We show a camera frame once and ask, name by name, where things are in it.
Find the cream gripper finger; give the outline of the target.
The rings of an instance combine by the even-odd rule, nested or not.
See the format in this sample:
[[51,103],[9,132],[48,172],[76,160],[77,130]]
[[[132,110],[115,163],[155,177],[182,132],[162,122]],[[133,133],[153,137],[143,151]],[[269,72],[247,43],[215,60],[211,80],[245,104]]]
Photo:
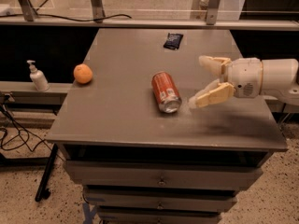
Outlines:
[[200,56],[199,64],[215,77],[221,77],[232,60],[227,57]]
[[234,96],[235,87],[229,82],[212,81],[203,90],[197,92],[188,101],[190,108],[200,108],[226,102]]

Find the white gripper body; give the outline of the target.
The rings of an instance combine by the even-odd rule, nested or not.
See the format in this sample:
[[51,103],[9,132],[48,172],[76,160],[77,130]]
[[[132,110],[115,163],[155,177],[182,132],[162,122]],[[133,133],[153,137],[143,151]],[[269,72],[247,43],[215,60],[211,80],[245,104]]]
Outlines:
[[235,97],[254,98],[262,86],[262,62],[257,58],[237,59],[227,65],[224,77],[234,86]]

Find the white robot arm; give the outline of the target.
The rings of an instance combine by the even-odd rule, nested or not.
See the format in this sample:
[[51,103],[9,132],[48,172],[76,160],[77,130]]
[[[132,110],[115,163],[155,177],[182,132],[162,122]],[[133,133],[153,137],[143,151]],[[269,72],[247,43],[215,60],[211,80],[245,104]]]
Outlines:
[[199,64],[217,79],[189,99],[190,108],[226,102],[231,97],[266,95],[299,105],[298,61],[200,56]]

